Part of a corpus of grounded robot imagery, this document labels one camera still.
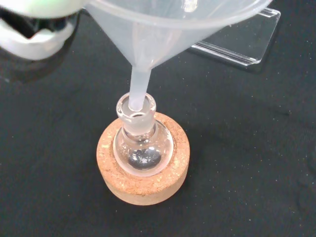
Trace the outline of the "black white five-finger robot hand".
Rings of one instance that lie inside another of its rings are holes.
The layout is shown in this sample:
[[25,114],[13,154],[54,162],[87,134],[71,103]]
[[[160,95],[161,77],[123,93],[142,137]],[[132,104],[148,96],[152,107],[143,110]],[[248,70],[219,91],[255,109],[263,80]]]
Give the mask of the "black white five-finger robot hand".
[[74,33],[85,0],[2,0],[0,46],[27,60],[56,54]]

